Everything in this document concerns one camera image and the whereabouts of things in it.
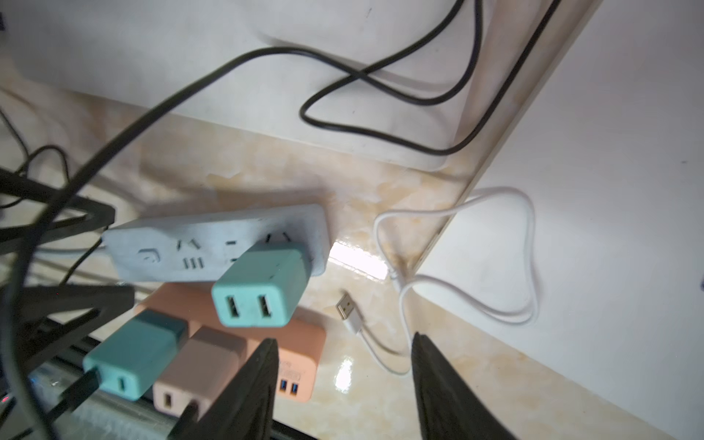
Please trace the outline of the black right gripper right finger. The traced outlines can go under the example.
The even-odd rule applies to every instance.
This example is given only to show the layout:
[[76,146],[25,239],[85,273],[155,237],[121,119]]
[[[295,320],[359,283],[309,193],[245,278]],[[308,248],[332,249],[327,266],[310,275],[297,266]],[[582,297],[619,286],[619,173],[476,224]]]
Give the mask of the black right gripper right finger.
[[411,359],[422,438],[514,438],[427,335],[414,335]]

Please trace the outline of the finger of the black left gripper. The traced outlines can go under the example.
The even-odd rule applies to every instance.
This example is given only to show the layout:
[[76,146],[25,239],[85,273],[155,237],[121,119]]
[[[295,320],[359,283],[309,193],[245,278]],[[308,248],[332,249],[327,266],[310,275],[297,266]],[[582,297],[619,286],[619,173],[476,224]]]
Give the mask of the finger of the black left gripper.
[[112,225],[116,209],[80,196],[85,184],[82,172],[59,189],[1,170],[2,194],[44,205],[33,223],[1,230],[1,253],[18,253],[27,243],[38,246]]
[[36,370],[135,304],[131,285],[26,287],[19,294],[18,368]]

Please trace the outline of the teal charger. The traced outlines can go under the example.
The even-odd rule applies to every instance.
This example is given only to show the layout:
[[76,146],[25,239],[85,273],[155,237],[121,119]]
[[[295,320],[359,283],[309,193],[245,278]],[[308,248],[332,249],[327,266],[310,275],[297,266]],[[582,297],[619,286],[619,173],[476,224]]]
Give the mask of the teal charger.
[[254,245],[212,286],[220,323],[230,328],[287,326],[311,272],[307,251],[299,243]]
[[145,309],[89,352],[82,366],[97,373],[101,391],[134,402],[159,379],[187,338],[187,322]]

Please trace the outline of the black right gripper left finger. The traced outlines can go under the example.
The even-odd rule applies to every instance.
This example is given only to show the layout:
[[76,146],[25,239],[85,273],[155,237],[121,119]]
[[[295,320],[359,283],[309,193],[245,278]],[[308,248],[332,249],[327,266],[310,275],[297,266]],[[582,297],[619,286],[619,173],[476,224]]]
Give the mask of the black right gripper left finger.
[[187,427],[181,438],[269,439],[278,372],[278,343],[266,338],[205,415]]

